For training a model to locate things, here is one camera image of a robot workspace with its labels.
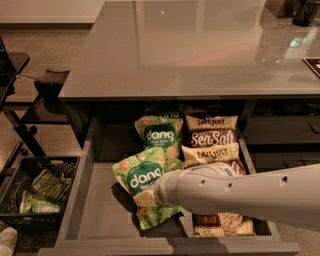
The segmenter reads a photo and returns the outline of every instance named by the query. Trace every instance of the chip bag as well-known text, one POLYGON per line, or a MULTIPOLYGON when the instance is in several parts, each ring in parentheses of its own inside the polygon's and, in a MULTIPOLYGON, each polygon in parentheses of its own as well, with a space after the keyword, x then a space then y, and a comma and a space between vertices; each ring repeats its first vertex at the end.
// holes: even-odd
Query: chip bag
MULTIPOLYGON (((165 153, 162 147, 153 147, 120 161, 112 169, 120 185, 135 196, 150 188, 167 171, 165 153)), ((140 228, 156 227, 180 211, 181 207, 140 207, 137 210, 140 228)))
POLYGON ((134 123, 146 149, 162 147, 168 158, 178 158, 181 150, 182 118, 144 116, 134 123))

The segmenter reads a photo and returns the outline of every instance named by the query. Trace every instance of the wire basket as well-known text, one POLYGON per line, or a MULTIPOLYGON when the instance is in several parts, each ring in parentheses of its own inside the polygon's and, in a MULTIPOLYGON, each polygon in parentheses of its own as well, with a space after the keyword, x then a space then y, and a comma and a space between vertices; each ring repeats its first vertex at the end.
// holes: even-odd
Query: wire basket
POLYGON ((22 158, 1 196, 0 220, 19 231, 58 230, 64 211, 58 213, 20 213, 22 193, 25 190, 30 190, 33 180, 44 169, 50 170, 58 177, 63 176, 72 185, 79 159, 78 156, 22 158))

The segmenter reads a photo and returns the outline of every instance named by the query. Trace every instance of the dang chip bag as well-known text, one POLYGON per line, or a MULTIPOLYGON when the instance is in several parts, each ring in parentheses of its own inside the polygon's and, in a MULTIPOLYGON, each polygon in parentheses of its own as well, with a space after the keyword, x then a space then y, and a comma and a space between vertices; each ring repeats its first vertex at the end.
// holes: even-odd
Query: dang chip bag
MULTIPOLYGON (((112 168, 121 186, 135 196, 150 188, 167 171, 167 164, 163 148, 153 147, 120 161, 112 168)), ((139 207, 140 228, 155 227, 180 211, 181 207, 139 207)))

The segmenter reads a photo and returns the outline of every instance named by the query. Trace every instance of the open drawer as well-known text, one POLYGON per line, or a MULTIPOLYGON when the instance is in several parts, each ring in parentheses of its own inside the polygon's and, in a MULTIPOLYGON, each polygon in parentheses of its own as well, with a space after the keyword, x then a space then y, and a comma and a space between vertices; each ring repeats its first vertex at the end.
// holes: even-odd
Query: open drawer
MULTIPOLYGON (((250 171, 243 140, 242 154, 250 171)), ((126 124, 102 124, 93 118, 74 185, 54 248, 40 256, 56 255, 295 255, 297 243, 282 242, 274 223, 256 221, 256 236, 188 237, 191 219, 173 217, 151 231, 139 231, 135 205, 113 176, 113 160, 141 150, 126 124)))

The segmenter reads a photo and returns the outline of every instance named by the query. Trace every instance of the green snack bag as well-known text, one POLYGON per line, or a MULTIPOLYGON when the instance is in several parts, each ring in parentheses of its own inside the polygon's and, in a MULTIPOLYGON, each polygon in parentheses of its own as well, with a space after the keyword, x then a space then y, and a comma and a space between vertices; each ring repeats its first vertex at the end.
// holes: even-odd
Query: green snack bag
POLYGON ((42 213, 42 212, 62 212, 65 208, 65 205, 61 202, 50 202, 44 196, 39 194, 33 194, 31 197, 31 206, 33 213, 42 213))
POLYGON ((168 158, 178 158, 181 150, 182 118, 144 116, 134 123, 145 148, 162 147, 168 158))
MULTIPOLYGON (((166 172, 165 153, 161 147, 147 149, 113 165, 113 173, 121 186, 132 196, 152 186, 166 172)), ((138 208, 137 217, 142 230, 156 227, 181 207, 138 208)))
POLYGON ((170 208, 164 206, 157 207, 140 207, 137 211, 137 217, 140 221, 142 230, 153 228, 165 220, 171 218, 182 210, 181 206, 170 208))
POLYGON ((44 169, 32 182, 31 191, 36 192, 51 201, 65 199, 65 193, 71 185, 64 183, 48 169, 44 169))

